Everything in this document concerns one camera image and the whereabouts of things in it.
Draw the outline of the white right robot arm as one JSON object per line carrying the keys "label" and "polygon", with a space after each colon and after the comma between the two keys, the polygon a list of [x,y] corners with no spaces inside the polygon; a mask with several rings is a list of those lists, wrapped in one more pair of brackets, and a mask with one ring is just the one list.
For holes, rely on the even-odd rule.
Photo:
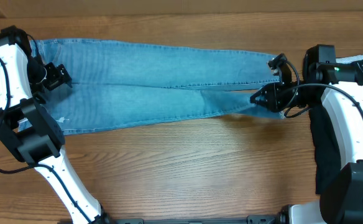
{"label": "white right robot arm", "polygon": [[294,107],[309,112],[319,199],[247,222],[363,223],[363,55],[338,58],[334,46],[316,45],[306,51],[302,74],[284,54],[268,65],[280,80],[250,101],[285,117]]}

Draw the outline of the white cloth under black garment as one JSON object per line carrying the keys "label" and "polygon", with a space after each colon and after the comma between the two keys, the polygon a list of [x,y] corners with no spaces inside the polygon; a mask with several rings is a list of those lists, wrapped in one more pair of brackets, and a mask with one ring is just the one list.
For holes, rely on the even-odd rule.
{"label": "white cloth under black garment", "polygon": [[336,62],[343,63],[343,64],[349,64],[349,63],[361,61],[361,60],[363,60],[363,55],[355,55],[355,56],[350,56],[350,57],[337,58]]}

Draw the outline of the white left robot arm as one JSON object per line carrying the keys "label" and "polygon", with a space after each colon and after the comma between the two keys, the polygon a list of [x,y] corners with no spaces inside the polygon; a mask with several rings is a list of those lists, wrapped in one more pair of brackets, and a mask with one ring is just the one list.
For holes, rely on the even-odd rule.
{"label": "white left robot arm", "polygon": [[[25,167],[35,169],[52,186],[72,223],[112,223],[103,206],[88,192],[65,152],[58,123],[43,105],[43,94],[70,85],[64,65],[44,63],[34,38],[16,26],[0,32],[0,141]],[[0,168],[0,173],[7,171]]]}

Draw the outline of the light blue denim jeans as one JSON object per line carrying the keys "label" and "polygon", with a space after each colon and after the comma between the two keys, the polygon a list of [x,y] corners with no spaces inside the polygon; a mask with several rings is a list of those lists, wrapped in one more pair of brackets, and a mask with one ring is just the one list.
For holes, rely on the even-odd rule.
{"label": "light blue denim jeans", "polygon": [[66,135],[227,114],[282,117],[250,102],[252,90],[277,81],[270,54],[99,39],[30,46],[71,76],[71,85],[50,91],[45,104]]}

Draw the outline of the black folded garment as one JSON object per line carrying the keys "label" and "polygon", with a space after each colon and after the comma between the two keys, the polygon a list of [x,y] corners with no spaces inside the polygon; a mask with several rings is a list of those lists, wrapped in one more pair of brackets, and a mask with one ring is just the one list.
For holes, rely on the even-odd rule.
{"label": "black folded garment", "polygon": [[[363,76],[363,60],[353,61],[351,65],[360,69]],[[310,109],[309,117],[317,165],[316,194],[319,195],[340,171],[340,152],[333,126],[326,110],[322,106],[315,106]]]}

